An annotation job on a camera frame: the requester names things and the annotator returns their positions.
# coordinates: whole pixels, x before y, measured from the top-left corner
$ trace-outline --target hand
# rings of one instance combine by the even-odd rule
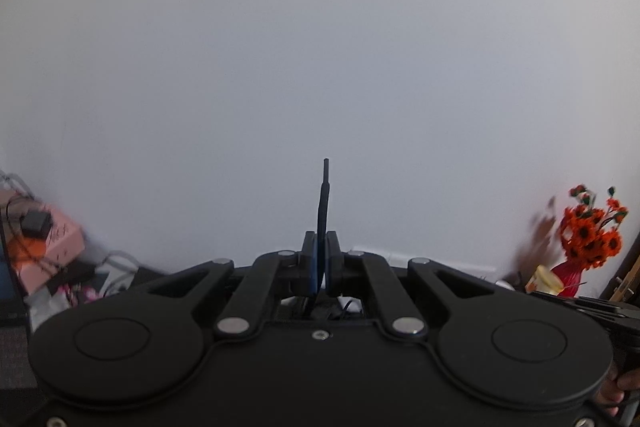
[[[607,378],[600,386],[598,394],[595,396],[597,403],[618,403],[625,397],[625,390],[640,388],[640,369],[635,369],[618,378],[618,368],[615,363],[611,364]],[[618,414],[618,407],[607,409],[610,415]]]

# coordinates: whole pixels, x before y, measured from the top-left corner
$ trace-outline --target silver screw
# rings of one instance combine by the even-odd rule
[[[47,420],[47,427],[66,427],[66,422],[62,418],[53,416]]]
[[[230,335],[238,335],[249,329],[249,322],[242,317],[227,317],[218,321],[218,330]]]
[[[416,317],[400,317],[393,322],[392,326],[394,330],[406,335],[415,335],[424,330],[424,322]]]
[[[325,341],[329,337],[331,337],[331,333],[329,333],[328,331],[324,331],[324,330],[316,330],[311,334],[311,337],[313,339],[315,339],[316,341]]]

